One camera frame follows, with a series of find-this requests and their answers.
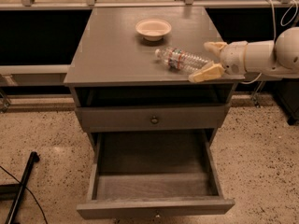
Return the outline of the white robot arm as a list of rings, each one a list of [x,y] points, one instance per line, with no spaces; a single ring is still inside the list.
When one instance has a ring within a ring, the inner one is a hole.
[[[269,77],[299,77],[299,28],[282,32],[276,41],[206,42],[206,51],[219,58],[189,75],[189,81],[199,83],[218,79],[224,73],[245,75],[259,73]]]

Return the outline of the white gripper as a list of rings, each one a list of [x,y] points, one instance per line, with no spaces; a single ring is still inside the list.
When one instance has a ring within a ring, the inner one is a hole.
[[[200,83],[220,78],[226,71],[229,75],[244,75],[245,53],[247,41],[238,41],[227,44],[226,42],[206,42],[204,48],[221,59],[220,63],[208,63],[203,68],[190,74],[191,83]]]

